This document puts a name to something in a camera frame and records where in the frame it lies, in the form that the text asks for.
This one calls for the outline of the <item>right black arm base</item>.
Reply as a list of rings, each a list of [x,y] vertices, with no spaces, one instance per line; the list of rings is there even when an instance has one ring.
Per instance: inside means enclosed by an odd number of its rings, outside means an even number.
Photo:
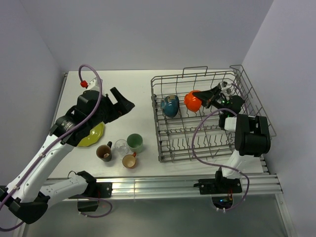
[[[193,187],[199,188],[199,193],[201,195],[242,193],[242,186],[239,179],[199,179]]]

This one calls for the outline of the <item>clear drinking glass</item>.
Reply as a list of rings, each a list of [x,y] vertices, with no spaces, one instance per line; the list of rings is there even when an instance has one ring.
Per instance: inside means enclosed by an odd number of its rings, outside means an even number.
[[[129,147],[127,141],[124,139],[119,139],[115,142],[115,151],[120,155],[124,156],[129,153]]]

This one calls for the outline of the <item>mint green cup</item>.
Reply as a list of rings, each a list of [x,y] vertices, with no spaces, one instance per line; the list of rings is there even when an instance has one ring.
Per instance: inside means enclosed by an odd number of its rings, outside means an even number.
[[[134,153],[140,153],[143,150],[143,138],[140,134],[130,134],[127,138],[127,145]]]

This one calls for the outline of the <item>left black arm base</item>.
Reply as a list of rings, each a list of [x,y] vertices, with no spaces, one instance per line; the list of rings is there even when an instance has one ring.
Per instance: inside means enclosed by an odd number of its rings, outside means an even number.
[[[71,198],[90,197],[90,198],[110,198],[112,195],[112,182],[96,182],[88,184],[86,190],[79,195]]]

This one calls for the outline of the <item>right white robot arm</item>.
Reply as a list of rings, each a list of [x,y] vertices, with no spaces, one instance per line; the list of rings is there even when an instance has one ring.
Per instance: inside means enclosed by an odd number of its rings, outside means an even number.
[[[231,180],[239,178],[249,162],[271,148],[271,136],[268,119],[264,116],[248,116],[241,114],[245,100],[239,95],[230,98],[222,93],[222,87],[205,91],[193,91],[192,95],[201,101],[205,108],[215,107],[219,115],[219,127],[224,131],[234,132],[234,151],[227,163],[215,164],[219,167],[221,176],[214,180],[214,188],[218,192],[225,192],[231,186]]]

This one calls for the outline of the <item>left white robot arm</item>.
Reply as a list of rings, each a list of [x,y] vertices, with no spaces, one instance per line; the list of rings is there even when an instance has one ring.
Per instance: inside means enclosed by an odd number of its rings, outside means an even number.
[[[115,87],[110,91],[117,100],[115,104],[108,95],[86,90],[77,98],[76,105],[56,120],[31,162],[11,183],[1,186],[1,206],[6,205],[14,216],[32,224],[51,206],[67,198],[92,198],[97,194],[96,178],[86,171],[51,186],[44,186],[44,182],[95,126],[112,122],[134,108],[134,103],[123,97]]]

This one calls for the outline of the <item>blue bowl beige inside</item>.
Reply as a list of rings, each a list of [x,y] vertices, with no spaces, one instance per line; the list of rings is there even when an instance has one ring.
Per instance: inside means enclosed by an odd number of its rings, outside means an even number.
[[[174,118],[179,111],[179,98],[177,95],[168,95],[160,101],[160,108],[163,114],[169,118]]]

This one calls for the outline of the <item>orange bowl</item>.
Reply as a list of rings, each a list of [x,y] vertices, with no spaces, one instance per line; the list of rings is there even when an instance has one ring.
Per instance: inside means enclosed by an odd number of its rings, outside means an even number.
[[[196,113],[201,108],[202,101],[193,95],[194,92],[199,92],[199,90],[192,90],[186,94],[184,104],[189,111]]]

